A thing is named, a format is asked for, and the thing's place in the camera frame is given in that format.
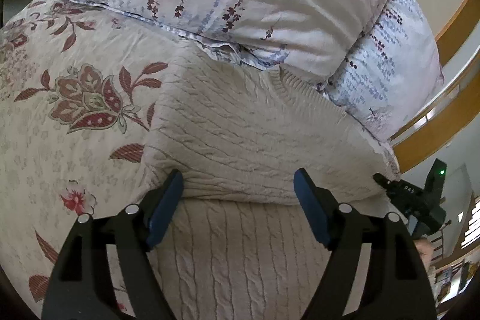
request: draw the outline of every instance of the cable knit blanket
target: cable knit blanket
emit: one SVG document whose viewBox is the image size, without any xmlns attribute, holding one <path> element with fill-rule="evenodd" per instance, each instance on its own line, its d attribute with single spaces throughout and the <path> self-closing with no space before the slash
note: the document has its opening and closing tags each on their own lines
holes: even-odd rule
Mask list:
<svg viewBox="0 0 480 320">
<path fill-rule="evenodd" d="M 116 214 L 178 168 L 184 200 L 150 254 L 177 318 L 297 319 L 328 253 L 294 171 L 378 215 L 372 175 L 398 177 L 385 145 L 292 74 L 105 9 L 34 0 L 0 31 L 0 81 L 0 263 L 36 314 L 76 217 Z M 132 314 L 115 251 L 111 269 Z"/>
</svg>

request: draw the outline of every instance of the person's hand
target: person's hand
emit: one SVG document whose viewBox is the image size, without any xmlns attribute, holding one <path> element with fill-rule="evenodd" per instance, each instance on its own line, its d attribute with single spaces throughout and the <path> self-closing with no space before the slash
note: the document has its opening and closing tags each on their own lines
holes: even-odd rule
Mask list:
<svg viewBox="0 0 480 320">
<path fill-rule="evenodd" d="M 423 266 L 428 271 L 431 263 L 431 259 L 434 257 L 434 246 L 428 239 L 421 238 L 418 240 L 413 241 L 415 247 L 417 247 L 417 251 L 420 254 L 420 258 L 422 258 Z"/>
</svg>

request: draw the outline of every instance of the metal screw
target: metal screw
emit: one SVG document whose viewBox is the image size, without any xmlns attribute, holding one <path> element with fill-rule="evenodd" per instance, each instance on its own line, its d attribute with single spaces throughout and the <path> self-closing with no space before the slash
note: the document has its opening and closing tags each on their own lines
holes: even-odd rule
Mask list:
<svg viewBox="0 0 480 320">
<path fill-rule="evenodd" d="M 400 221 L 400 216 L 394 212 L 390 212 L 388 214 L 388 219 L 393 223 L 397 223 Z"/>
<path fill-rule="evenodd" d="M 88 220 L 90 219 L 90 215 L 88 213 L 84 213 L 84 214 L 81 214 L 80 216 L 78 216 L 78 222 L 80 224 L 84 224 L 86 223 Z"/>
<path fill-rule="evenodd" d="M 125 208 L 125 213 L 127 214 L 136 214 L 140 208 L 137 204 L 131 204 Z"/>
<path fill-rule="evenodd" d="M 352 211 L 352 207 L 349 204 L 340 204 L 338 205 L 338 210 L 342 213 L 350 213 Z"/>
</svg>

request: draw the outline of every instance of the red flower print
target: red flower print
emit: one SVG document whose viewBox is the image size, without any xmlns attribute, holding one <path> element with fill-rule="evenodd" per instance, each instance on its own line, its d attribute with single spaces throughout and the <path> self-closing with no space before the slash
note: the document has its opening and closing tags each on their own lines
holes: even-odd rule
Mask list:
<svg viewBox="0 0 480 320">
<path fill-rule="evenodd" d="M 25 34 L 23 33 L 20 33 L 20 34 L 16 34 L 16 35 L 10 35 L 10 39 L 9 39 L 9 43 L 13 46 L 12 49 L 15 49 L 15 48 L 18 48 L 24 44 L 27 43 L 28 41 L 28 37 L 25 36 Z"/>
<path fill-rule="evenodd" d="M 68 210 L 74 211 L 78 216 L 95 212 L 94 207 L 97 205 L 97 199 L 88 194 L 85 187 L 79 185 L 77 181 L 69 181 L 68 186 L 60 193 L 60 198 L 63 205 Z"/>
</svg>

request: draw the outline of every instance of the wooden railing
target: wooden railing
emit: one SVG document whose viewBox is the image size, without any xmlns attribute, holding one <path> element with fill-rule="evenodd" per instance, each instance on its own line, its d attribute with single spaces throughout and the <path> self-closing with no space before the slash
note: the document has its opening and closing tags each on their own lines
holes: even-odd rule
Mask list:
<svg viewBox="0 0 480 320">
<path fill-rule="evenodd" d="M 441 252 L 435 256 L 431 261 L 436 262 L 440 259 L 443 259 L 443 230 L 440 231 L 440 235 L 438 235 L 436 238 L 430 240 L 430 242 L 433 244 L 433 253 L 435 254 L 436 251 L 441 250 Z"/>
<path fill-rule="evenodd" d="M 429 112 L 431 112 L 434 107 L 437 107 L 440 102 L 448 96 L 448 94 L 457 88 L 460 82 L 470 74 L 472 69 L 474 69 L 478 63 L 480 63 L 480 46 L 477 48 L 471 58 L 469 58 L 469 60 L 465 63 L 462 69 L 460 69 L 457 75 L 442 89 L 442 91 L 439 92 L 427 105 L 425 105 L 423 109 L 415 117 L 413 117 L 413 119 L 411 119 L 411 121 L 402 126 L 402 128 L 400 128 L 399 131 L 397 131 L 397 133 L 395 133 L 390 139 L 395 140 L 403 132 L 405 132 L 407 129 L 410 129 L 421 118 L 425 117 Z"/>
</svg>

